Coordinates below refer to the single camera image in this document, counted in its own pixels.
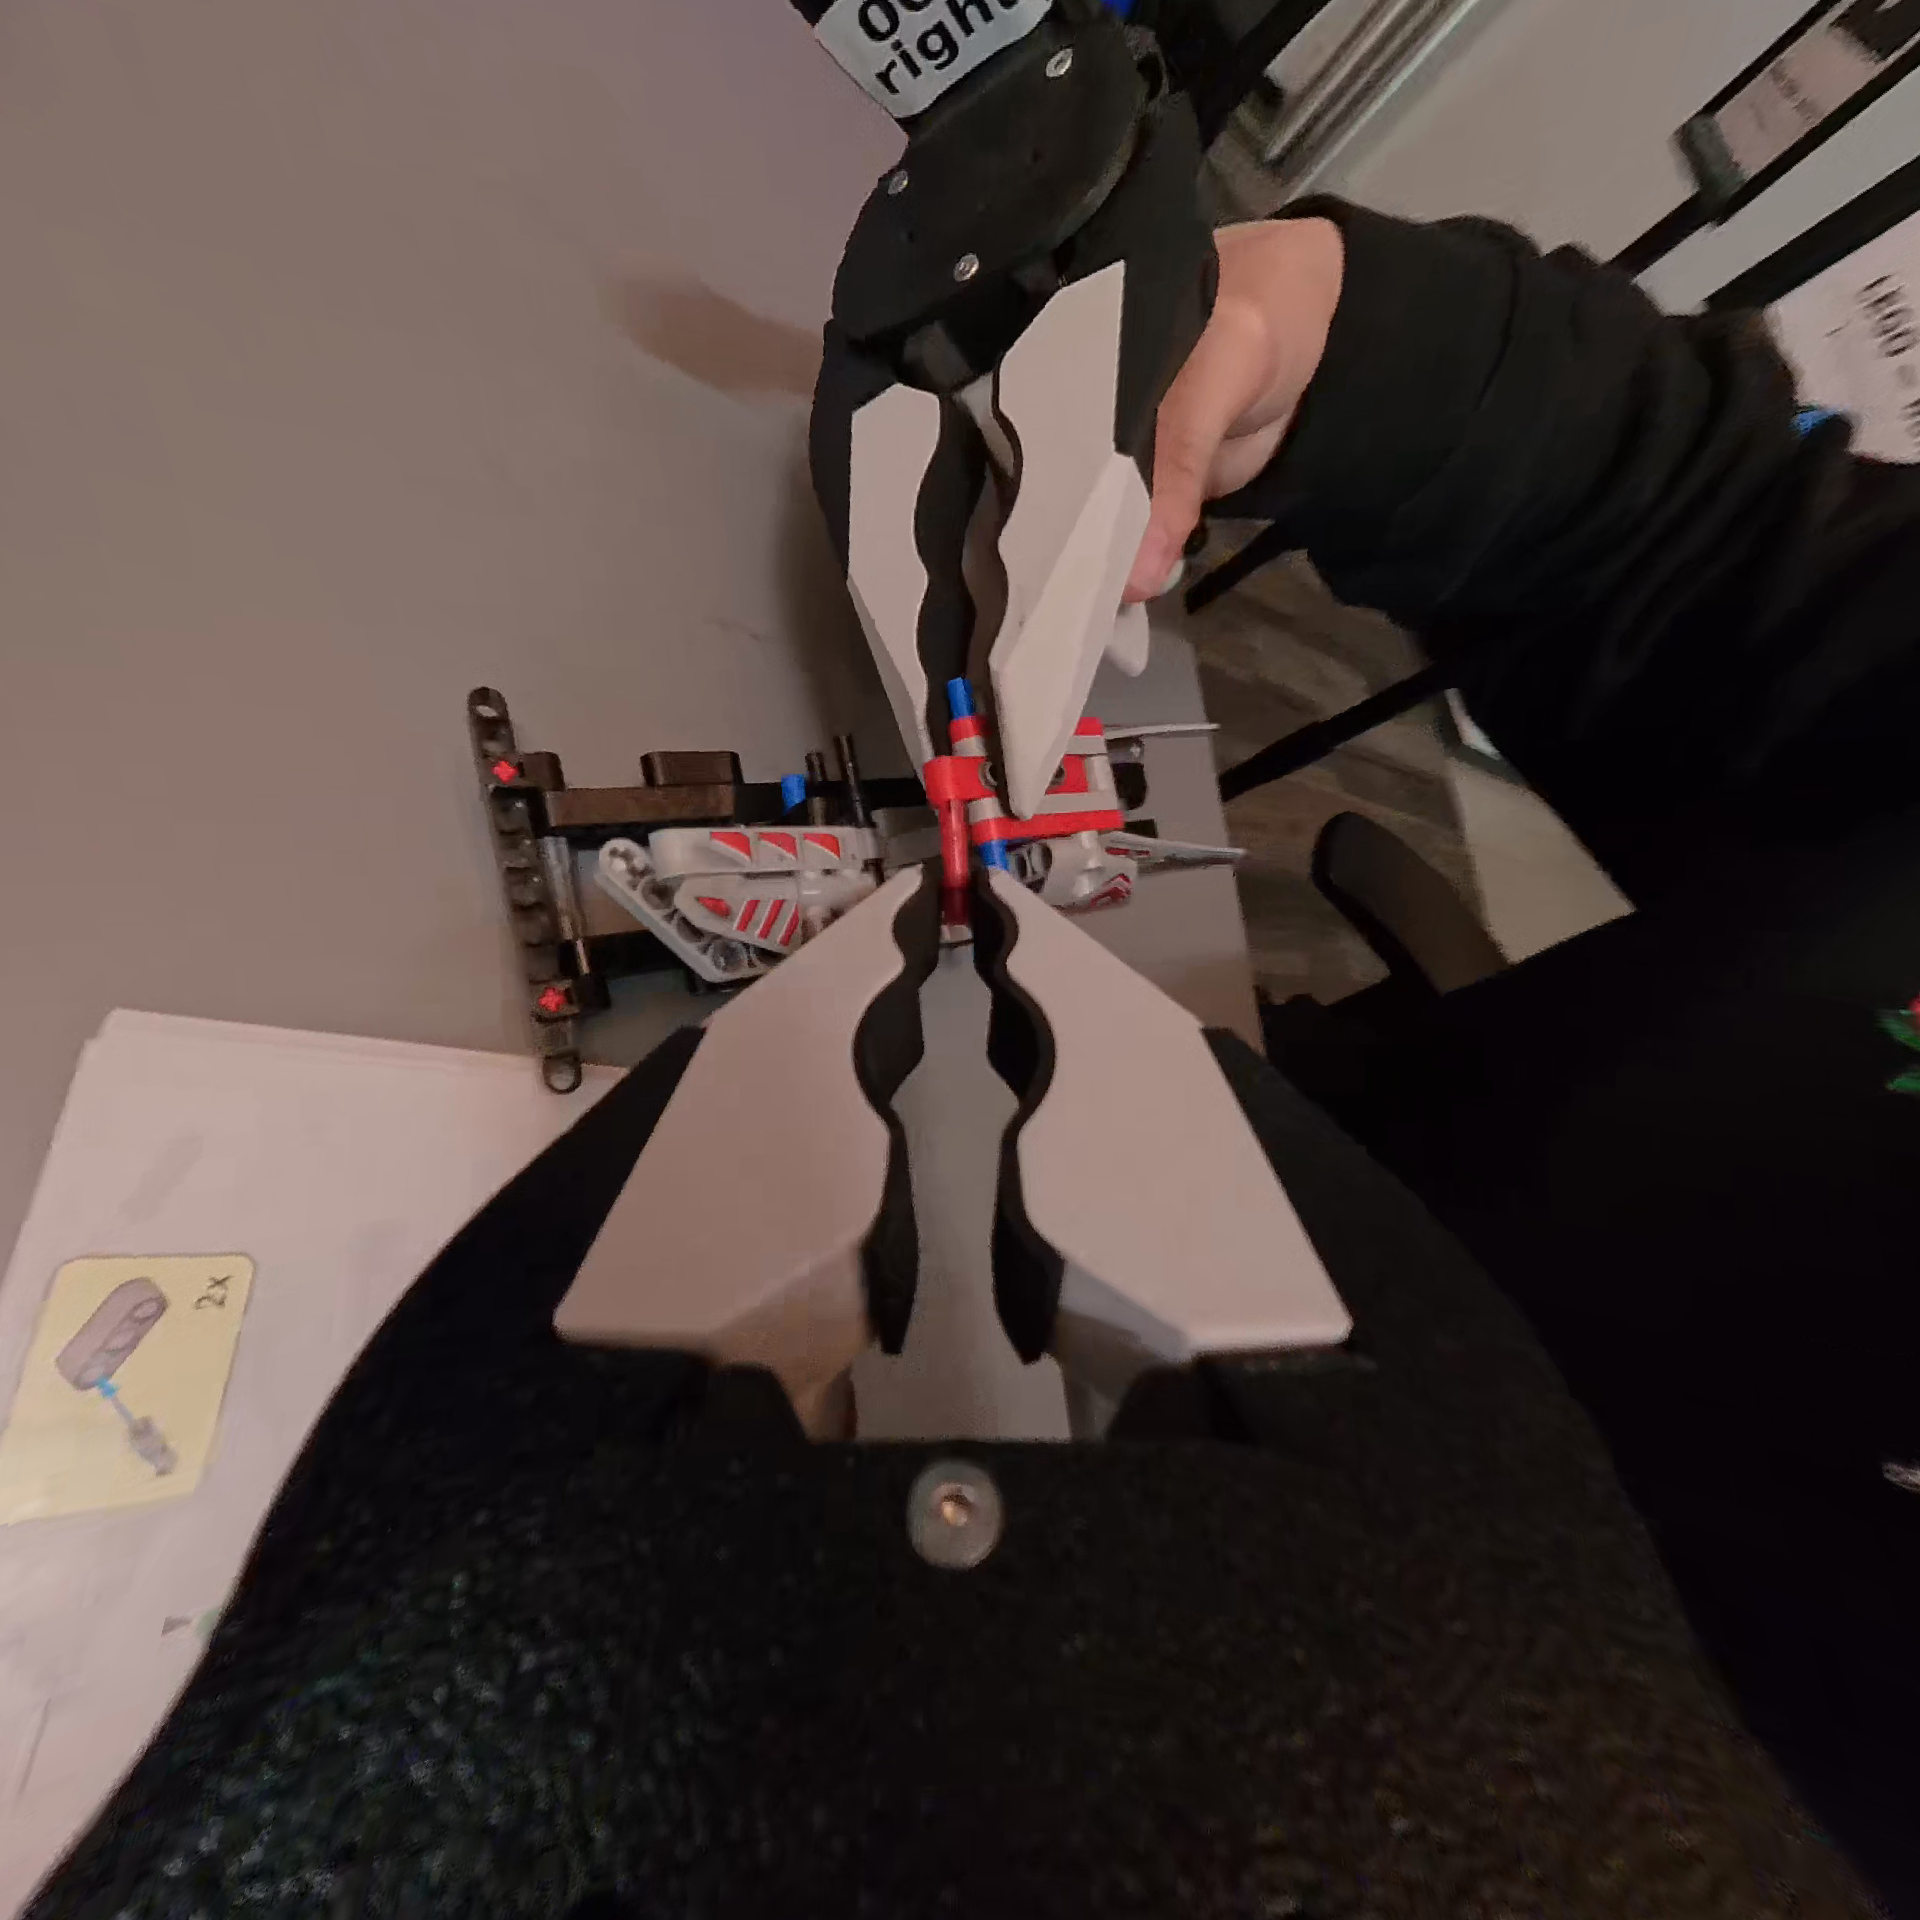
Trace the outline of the person's right forearm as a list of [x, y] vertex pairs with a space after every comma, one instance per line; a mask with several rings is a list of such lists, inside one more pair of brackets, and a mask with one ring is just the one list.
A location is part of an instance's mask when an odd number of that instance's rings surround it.
[[1573, 737], [1800, 722], [1916, 683], [1916, 469], [1800, 423], [1760, 320], [1673, 317], [1573, 247], [1309, 200], [1219, 237], [1281, 408], [1219, 502], [1347, 602]]

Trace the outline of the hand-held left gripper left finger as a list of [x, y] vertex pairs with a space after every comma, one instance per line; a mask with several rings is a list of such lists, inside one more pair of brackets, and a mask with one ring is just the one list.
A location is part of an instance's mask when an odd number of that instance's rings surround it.
[[855, 1362], [900, 1353], [920, 1290], [896, 1098], [939, 947], [939, 883], [907, 870], [699, 1026], [560, 1298], [567, 1342], [757, 1370], [807, 1438], [855, 1433]]

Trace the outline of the small framed marker sign stand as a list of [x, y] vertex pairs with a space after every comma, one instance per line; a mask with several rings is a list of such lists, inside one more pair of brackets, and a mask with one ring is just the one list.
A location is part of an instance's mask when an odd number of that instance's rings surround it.
[[1916, 69], [1916, 2], [1823, 6], [1673, 138], [1714, 219], [1727, 217]]

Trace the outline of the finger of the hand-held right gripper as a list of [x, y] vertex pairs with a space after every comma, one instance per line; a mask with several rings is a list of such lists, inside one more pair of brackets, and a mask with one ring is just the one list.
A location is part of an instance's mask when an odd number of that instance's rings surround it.
[[991, 487], [967, 534], [969, 669], [988, 683], [1001, 794], [1034, 819], [1108, 651], [1137, 674], [1145, 623], [1121, 613], [1148, 522], [1117, 446], [1121, 263], [1057, 294], [967, 405]]
[[900, 739], [945, 752], [945, 688], [964, 671], [964, 450], [945, 408], [893, 386], [851, 427], [849, 590]]

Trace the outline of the black grey toy brick vehicle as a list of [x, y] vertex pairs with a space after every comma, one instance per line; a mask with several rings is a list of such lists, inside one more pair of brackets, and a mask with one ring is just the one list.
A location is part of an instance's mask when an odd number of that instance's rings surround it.
[[557, 754], [522, 749], [501, 691], [472, 688], [467, 734], [545, 1091], [584, 1091], [584, 1031], [620, 978], [743, 991], [900, 870], [937, 865], [943, 937], [960, 944], [969, 912], [957, 886], [975, 870], [1085, 914], [1128, 905], [1148, 875], [1243, 861], [1242, 849], [1169, 840], [1144, 814], [1145, 743], [1210, 726], [1108, 731], [1085, 714], [1040, 814], [1019, 819], [1001, 799], [976, 686], [952, 680], [945, 709], [946, 743], [923, 769], [932, 790], [866, 781], [851, 737], [776, 785], [749, 782], [733, 752], [650, 752], [635, 785], [580, 787]]

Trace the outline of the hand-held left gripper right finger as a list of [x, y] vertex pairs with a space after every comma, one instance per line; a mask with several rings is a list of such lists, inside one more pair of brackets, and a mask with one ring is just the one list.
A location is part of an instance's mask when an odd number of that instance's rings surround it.
[[1141, 1381], [1347, 1346], [1353, 1318], [1203, 1026], [1007, 872], [976, 879], [1000, 1142], [992, 1290], [1069, 1438]]

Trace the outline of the person's right hand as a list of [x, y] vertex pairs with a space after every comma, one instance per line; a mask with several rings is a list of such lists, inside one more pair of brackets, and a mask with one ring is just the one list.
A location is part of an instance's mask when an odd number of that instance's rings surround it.
[[1203, 510], [1276, 456], [1328, 349], [1344, 281], [1325, 217], [1217, 232], [1217, 299], [1160, 405], [1149, 515], [1124, 605], [1162, 598]]

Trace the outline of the large framed marker sign stand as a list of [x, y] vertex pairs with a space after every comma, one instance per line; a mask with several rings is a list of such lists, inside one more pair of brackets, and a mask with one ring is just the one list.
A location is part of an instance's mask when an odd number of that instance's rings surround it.
[[1792, 374], [1801, 425], [1836, 419], [1868, 459], [1916, 466], [1916, 161], [1834, 208], [1810, 195], [1751, 208], [1733, 219], [1733, 239], [1684, 205], [1616, 263], [1672, 305], [1759, 319]]

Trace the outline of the silver wall pipes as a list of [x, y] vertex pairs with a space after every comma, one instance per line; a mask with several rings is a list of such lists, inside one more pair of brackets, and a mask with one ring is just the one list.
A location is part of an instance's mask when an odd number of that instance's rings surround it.
[[1404, 90], [1452, 54], [1481, 2], [1332, 2], [1264, 71], [1277, 91], [1256, 119], [1256, 152], [1277, 176], [1312, 176]]

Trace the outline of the white instruction booklet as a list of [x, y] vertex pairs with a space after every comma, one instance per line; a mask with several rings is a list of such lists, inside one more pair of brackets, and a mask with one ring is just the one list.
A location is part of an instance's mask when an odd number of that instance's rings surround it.
[[128, 1010], [82, 1048], [4, 1280], [4, 1917], [177, 1704], [372, 1331], [615, 1079]]

